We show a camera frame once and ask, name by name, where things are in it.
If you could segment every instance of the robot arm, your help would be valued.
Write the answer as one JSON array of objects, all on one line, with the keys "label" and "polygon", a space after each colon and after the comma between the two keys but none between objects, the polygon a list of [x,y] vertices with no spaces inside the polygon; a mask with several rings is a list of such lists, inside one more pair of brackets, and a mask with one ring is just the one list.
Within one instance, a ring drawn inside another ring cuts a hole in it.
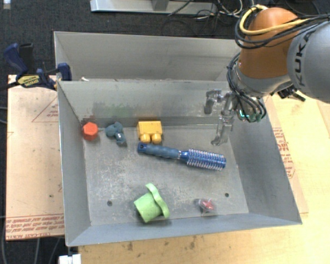
[{"label": "robot arm", "polygon": [[[242,50],[231,75],[234,88],[257,98],[300,90],[330,102],[330,16],[300,19],[282,8],[255,7],[236,30]],[[246,29],[246,19],[254,12]]]},{"label": "robot arm", "polygon": [[227,66],[231,92],[207,93],[206,114],[214,102],[225,102],[213,145],[227,142],[234,114],[259,122],[266,115],[264,96],[302,98],[299,90],[330,103],[330,15],[298,18],[286,9],[256,5],[237,22],[235,36],[241,52]]}]

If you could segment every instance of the dark carpet floor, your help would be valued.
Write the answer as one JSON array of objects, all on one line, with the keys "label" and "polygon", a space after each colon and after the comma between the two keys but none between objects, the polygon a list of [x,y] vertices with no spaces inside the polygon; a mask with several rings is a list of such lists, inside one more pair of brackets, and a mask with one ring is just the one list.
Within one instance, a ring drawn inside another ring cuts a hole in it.
[{"label": "dark carpet floor", "polygon": [[[289,1],[290,6],[304,13],[330,12],[330,0],[311,2]],[[270,0],[255,0],[256,4],[268,4]],[[285,0],[281,6],[289,8]],[[236,20],[226,18],[223,23],[205,24],[187,16],[166,16],[162,14],[91,13],[90,0],[11,0],[11,9],[3,9],[0,0],[0,86],[6,84],[7,75],[15,74],[3,58],[4,49],[11,43],[33,43],[37,67],[54,67],[54,31],[104,32],[130,35],[193,36],[202,38],[232,39]],[[0,106],[7,106],[7,92],[0,92]],[[0,111],[0,118],[6,120],[6,111]],[[0,216],[5,215],[6,193],[6,125],[0,123]],[[2,260],[1,238],[3,219],[0,219],[0,263]],[[56,238],[40,241],[37,263],[48,263],[57,243]],[[14,241],[4,244],[8,263],[33,263],[36,240]],[[60,240],[53,255],[65,255],[68,249]]]}]

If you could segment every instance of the green plastic object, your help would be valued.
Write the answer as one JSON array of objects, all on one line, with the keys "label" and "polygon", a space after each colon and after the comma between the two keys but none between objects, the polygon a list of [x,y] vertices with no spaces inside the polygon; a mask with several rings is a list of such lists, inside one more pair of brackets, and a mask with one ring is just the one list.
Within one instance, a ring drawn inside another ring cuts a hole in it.
[{"label": "green plastic object", "polygon": [[152,183],[148,183],[145,186],[148,188],[149,192],[134,201],[134,205],[139,214],[141,214],[143,221],[148,223],[160,215],[169,218],[169,208],[161,198],[158,189]]}]

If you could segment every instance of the blue brush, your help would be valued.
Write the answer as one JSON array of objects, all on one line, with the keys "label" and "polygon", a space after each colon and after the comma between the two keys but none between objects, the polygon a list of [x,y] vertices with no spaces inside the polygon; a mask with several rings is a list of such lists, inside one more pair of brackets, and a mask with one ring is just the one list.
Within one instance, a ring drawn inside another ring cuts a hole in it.
[{"label": "blue brush", "polygon": [[188,166],[207,168],[221,171],[226,166],[226,158],[223,155],[213,152],[199,151],[190,148],[187,151],[179,151],[176,148],[163,147],[159,145],[139,143],[138,152],[148,155],[160,156],[181,160]]}]

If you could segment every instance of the yellow block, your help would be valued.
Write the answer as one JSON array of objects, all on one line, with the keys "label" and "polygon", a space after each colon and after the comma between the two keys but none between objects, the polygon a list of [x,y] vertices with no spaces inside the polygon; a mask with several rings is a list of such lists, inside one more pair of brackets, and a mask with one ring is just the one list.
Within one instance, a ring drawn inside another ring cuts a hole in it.
[{"label": "yellow block", "polygon": [[153,144],[161,143],[161,135],[163,130],[160,121],[140,121],[137,124],[138,138],[141,142],[148,144],[152,142]]}]

